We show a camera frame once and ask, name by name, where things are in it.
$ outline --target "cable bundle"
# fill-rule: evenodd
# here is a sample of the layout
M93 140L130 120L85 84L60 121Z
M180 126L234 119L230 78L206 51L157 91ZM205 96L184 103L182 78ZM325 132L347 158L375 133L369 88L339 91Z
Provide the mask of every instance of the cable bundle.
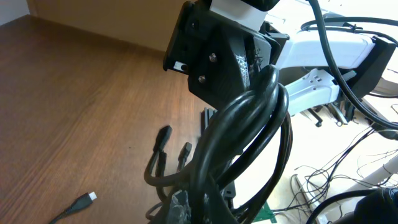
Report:
M162 147L156 146L159 144L155 145L144 172L145 181L157 188L174 186L175 189L186 190L192 223L202 223L206 216L204 199L205 193L209 197L211 195L209 186L216 189L220 197L220 192L250 166L282 127L277 164L272 177L238 209L229 210L225 203L219 206L224 207L235 223L251 223L278 183L292 148L292 128L287 112L289 97L284 86L278 84L278 78L279 71L275 66L264 67L254 77L251 90L219 110L198 141L192 161L180 172L165 177L158 172L156 177L151 176L159 154L164 153ZM231 164L233 157L248 145L239 159Z

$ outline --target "white floor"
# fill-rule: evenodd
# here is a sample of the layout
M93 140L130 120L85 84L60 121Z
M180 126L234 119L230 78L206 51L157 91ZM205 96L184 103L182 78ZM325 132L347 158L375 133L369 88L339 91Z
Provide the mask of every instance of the white floor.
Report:
M268 204L271 209L285 208L292 201L293 193L290 189L289 182L292 175L309 175L314 171L306 167L295 170L297 167L306 165L320 169L330 159L345 150L354 137L368 127L366 120L361 117L361 114L356 114L357 119L355 119L355 121L359 124L350 122L349 125L342 127L338 127L334 121L331 120L326 109L323 108L320 115L323 118L323 124L320 128L317 128L314 125L315 122L311 121L303 114L297 114L292 118L294 133L292 153L281 180L268 199ZM235 206L250 199L267 182L274 171L278 147L279 133L276 134L270 144L263 150L262 154L253 162L245 173L236 180L237 196L234 199ZM362 178L356 173L358 165L361 166L380 158L380 156L374 157L367 155L380 154L395 149L398 149L398 141L385 139L378 133L373 134L355 147L352 153L341 163L336 174L344 174L361 180ZM388 162L393 156L363 167L361 173L367 176L383 163ZM328 196L341 193L353 184L354 182L349 179L336 179L331 183ZM298 187L295 186L294 190L295 193L297 193ZM351 212L353 208L350 206L342 206L342 210L343 213L346 213ZM331 221L335 221L339 216L340 211L338 209L328 214L328 218ZM307 218L308 217L303 212L300 212L299 216L298 210L291 210L276 216L278 223L305 223Z

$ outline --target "white wall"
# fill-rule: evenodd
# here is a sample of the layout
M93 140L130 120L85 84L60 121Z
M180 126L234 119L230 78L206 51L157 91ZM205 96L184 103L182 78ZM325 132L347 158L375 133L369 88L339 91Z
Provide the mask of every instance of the white wall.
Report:
M0 26L29 14L26 0L0 0Z

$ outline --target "green object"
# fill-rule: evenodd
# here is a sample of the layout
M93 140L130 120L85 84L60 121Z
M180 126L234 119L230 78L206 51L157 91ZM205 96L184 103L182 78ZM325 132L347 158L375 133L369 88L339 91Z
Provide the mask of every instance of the green object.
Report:
M262 206L260 212L257 214L253 222L259 222L264 220L271 220L271 223L276 223L275 215L269 208L267 202Z

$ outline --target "white bracket with holes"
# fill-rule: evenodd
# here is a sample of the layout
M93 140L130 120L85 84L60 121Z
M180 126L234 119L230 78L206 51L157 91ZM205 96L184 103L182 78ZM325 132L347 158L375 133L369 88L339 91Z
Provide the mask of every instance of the white bracket with holes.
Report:
M333 80L333 76L325 70L313 69L301 79L287 85L290 115L337 100L340 87Z

